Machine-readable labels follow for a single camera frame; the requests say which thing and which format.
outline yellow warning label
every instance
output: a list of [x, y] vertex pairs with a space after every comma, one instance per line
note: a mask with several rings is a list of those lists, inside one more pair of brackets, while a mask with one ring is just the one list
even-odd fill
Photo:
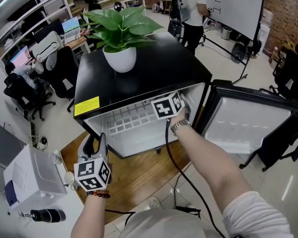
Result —
[[76, 104], [74, 107], [74, 116], [78, 116], [98, 108], [99, 108], [99, 96]]

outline beaded bracelet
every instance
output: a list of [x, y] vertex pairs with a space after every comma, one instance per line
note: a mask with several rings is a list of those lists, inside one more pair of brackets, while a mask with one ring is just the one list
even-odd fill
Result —
[[96, 191], [89, 191], [87, 195], [94, 195], [103, 198], [110, 198], [109, 191], [107, 190], [96, 190]]

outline white shirt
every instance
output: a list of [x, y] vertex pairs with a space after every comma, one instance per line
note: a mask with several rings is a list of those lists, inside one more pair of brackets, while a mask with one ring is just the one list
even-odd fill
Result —
[[191, 16], [185, 23], [191, 26], [203, 26], [203, 16], [198, 12], [198, 3], [207, 4], [207, 0], [187, 0], [187, 2]]
[[34, 84], [34, 81], [30, 78], [29, 72], [31, 71], [32, 66], [30, 65], [24, 65], [20, 67], [16, 67], [13, 72], [19, 76], [22, 76], [25, 80], [25, 82], [31, 86], [33, 89], [36, 89], [36, 85]]
[[[293, 238], [287, 219], [255, 191], [233, 200], [223, 211], [229, 237]], [[178, 210], [152, 209], [134, 214], [119, 238], [221, 238], [197, 217]]]

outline potted plant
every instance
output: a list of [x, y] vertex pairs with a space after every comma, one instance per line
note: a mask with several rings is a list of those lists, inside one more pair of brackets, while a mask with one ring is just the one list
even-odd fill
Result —
[[100, 39], [97, 48], [103, 52], [109, 65], [117, 72], [130, 71], [136, 63], [136, 47], [152, 43], [146, 35], [162, 28], [152, 19], [143, 15], [144, 7], [115, 10], [93, 10], [84, 13], [90, 19], [95, 31], [89, 38]]

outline computer monitor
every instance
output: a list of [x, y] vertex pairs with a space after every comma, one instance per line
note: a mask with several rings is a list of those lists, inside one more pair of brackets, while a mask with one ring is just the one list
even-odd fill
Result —
[[64, 30], [59, 19], [54, 20], [53, 22], [51, 22], [51, 24], [48, 24], [47, 26], [43, 27], [40, 31], [38, 31], [34, 35], [36, 42], [39, 43], [40, 41], [42, 41], [52, 31], [55, 31], [58, 35], [64, 34]]
[[15, 67], [20, 67], [25, 65], [27, 62], [29, 62], [32, 59], [30, 56], [30, 51], [27, 46], [25, 46], [23, 49], [21, 49], [14, 58], [10, 60]]
[[77, 17], [74, 17], [74, 18], [69, 19], [68, 21], [65, 21], [64, 23], [62, 23], [62, 26], [63, 26], [65, 33], [70, 32], [75, 28], [78, 28], [79, 22], [78, 22]]

